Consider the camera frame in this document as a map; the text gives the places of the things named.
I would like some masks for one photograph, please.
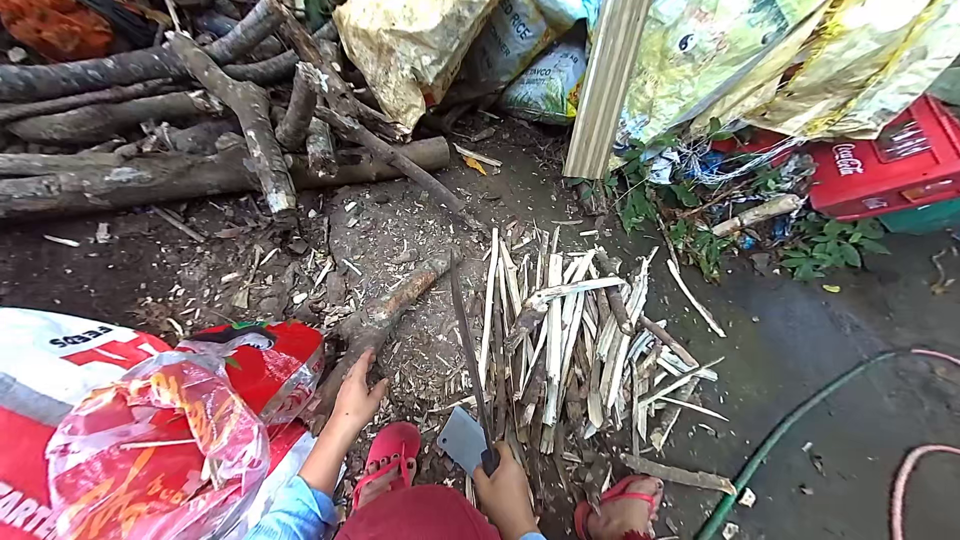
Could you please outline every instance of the hand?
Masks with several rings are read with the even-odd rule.
[[[367,370],[372,359],[373,349],[367,349],[347,372],[328,421],[351,441],[373,419],[380,400],[387,394],[388,379],[380,380],[372,389],[367,388]]]
[[[503,540],[519,540],[528,532],[540,532],[534,509],[530,505],[530,484],[523,468],[514,459],[510,445],[500,441],[494,445],[500,453],[500,466],[491,477],[483,466],[473,470],[480,507],[500,530]]]

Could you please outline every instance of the corrugated metal sheet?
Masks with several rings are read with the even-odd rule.
[[[613,131],[623,109],[649,7],[650,0],[604,1],[564,176],[592,180],[606,176]]]

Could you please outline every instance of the yellow leaf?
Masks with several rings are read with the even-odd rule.
[[[474,158],[468,158],[463,156],[464,163],[467,164],[467,167],[471,169],[476,169],[480,174],[487,176],[487,171],[483,170],[483,165],[480,164],[480,161],[475,160]]]

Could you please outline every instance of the garden hose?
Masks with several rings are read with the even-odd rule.
[[[733,509],[733,505],[736,504],[740,496],[740,492],[743,491],[743,488],[747,486],[747,483],[750,481],[750,478],[754,475],[757,469],[760,468],[760,465],[767,458],[767,455],[773,450],[774,446],[780,442],[780,439],[785,433],[787,433],[794,424],[797,423],[807,412],[816,406],[818,403],[823,401],[827,396],[832,394],[835,390],[839,389],[841,386],[846,384],[850,379],[862,374],[867,368],[880,363],[883,360],[893,358],[899,355],[920,355],[920,356],[932,356],[935,358],[940,358],[953,362],[957,366],[960,366],[960,359],[954,358],[953,356],[945,355],[943,353],[938,353],[936,351],[929,351],[927,349],[906,349],[906,350],[895,350],[887,353],[881,353],[879,355],[867,358],[859,363],[857,363],[853,368],[850,369],[847,373],[844,373],[840,377],[833,380],[828,385],[824,386],[816,394],[810,396],[805,402],[793,410],[789,415],[780,420],[780,423],[777,427],[767,435],[767,438],[763,440],[763,444],[756,449],[754,455],[751,456],[750,460],[747,461],[747,464],[743,467],[743,470],[736,477],[736,480],[733,482],[734,487],[736,488],[736,495],[726,495],[723,500],[720,501],[720,504],[713,509],[713,513],[710,514],[710,518],[704,523],[704,526],[700,529],[700,532],[697,533],[695,540],[710,540],[717,530],[724,524],[727,519],[727,514]],[[897,481],[894,485],[894,493],[891,501],[890,509],[890,528],[891,536],[893,540],[902,540],[903,539],[903,496],[906,487],[907,479],[910,476],[910,473],[913,470],[913,467],[916,465],[916,462],[920,457],[929,452],[948,452],[952,454],[960,454],[960,449],[952,448],[949,446],[943,445],[925,445],[918,449],[915,449],[910,455],[903,461],[900,466],[900,471],[897,474]]]

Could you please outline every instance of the red sandal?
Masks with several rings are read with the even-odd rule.
[[[640,499],[650,504],[650,515],[653,516],[657,511],[657,495],[627,493],[627,487],[629,487],[631,483],[644,478],[648,478],[647,475],[631,475],[617,482],[616,485],[600,495],[600,504],[617,501],[619,499]],[[589,536],[587,535],[587,517],[592,511],[593,508],[590,507],[587,501],[580,501],[580,503],[577,504],[577,508],[573,510],[573,529],[577,532],[577,537],[580,538],[580,540],[589,540]]]
[[[393,422],[384,426],[370,444],[364,468],[366,469],[372,463],[380,463],[384,457],[392,459],[395,454],[399,457],[380,467],[375,473],[365,475],[357,481],[356,487],[353,488],[353,511],[356,511],[360,502],[360,490],[371,481],[387,474],[394,467],[400,468],[401,478],[390,482],[390,488],[397,490],[410,486],[410,471],[406,467],[407,458],[417,457],[419,452],[420,430],[417,426],[409,422]]]

